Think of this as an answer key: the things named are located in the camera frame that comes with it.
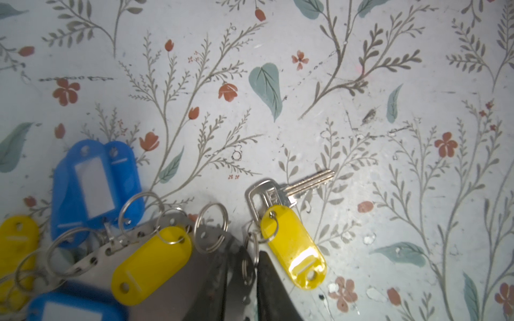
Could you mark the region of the blue key tag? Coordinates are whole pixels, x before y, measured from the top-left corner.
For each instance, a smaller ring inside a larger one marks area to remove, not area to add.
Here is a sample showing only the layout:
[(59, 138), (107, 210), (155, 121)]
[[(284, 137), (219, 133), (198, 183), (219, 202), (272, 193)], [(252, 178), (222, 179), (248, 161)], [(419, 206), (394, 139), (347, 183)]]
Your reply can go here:
[[(142, 192), (135, 155), (131, 147), (120, 141), (111, 141), (104, 147), (111, 162), (111, 170), (122, 207), (132, 196)], [(125, 229), (138, 225), (143, 217), (144, 207), (142, 197), (131, 203), (124, 214)]]
[(128, 308), (112, 294), (92, 286), (68, 282), (40, 294), (28, 305), (28, 320), (128, 320)]
[(77, 227), (104, 229), (120, 207), (106, 146), (95, 140), (73, 145), (54, 170), (50, 233), (57, 240)]

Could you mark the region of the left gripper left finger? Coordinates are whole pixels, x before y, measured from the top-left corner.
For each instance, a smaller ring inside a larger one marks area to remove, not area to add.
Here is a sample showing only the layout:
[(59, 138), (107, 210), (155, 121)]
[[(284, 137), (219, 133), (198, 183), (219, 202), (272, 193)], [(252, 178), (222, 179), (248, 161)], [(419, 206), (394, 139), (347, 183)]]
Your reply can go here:
[(228, 279), (228, 254), (218, 252), (197, 298), (183, 320), (223, 320)]

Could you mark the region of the yellow key tag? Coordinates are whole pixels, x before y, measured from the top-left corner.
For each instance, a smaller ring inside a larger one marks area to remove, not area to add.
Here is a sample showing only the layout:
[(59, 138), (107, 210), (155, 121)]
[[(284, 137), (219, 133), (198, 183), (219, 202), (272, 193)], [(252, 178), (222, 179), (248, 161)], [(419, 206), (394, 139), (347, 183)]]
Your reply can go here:
[(162, 229), (116, 268), (112, 294), (125, 306), (140, 304), (189, 262), (192, 247), (183, 228)]
[(27, 215), (16, 215), (1, 225), (1, 313), (20, 310), (29, 300), (15, 286), (13, 274), (20, 262), (36, 251), (39, 244), (37, 223)]
[(323, 283), (327, 274), (326, 260), (291, 208), (270, 207), (262, 217), (260, 230), (296, 287), (313, 290)]

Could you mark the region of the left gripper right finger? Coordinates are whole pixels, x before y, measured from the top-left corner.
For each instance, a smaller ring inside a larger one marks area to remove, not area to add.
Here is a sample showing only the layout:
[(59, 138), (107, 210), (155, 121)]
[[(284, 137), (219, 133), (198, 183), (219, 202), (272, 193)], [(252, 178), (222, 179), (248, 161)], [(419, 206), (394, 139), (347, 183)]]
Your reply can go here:
[(257, 302), (259, 321), (302, 321), (294, 307), (270, 256), (259, 252), (257, 267)]

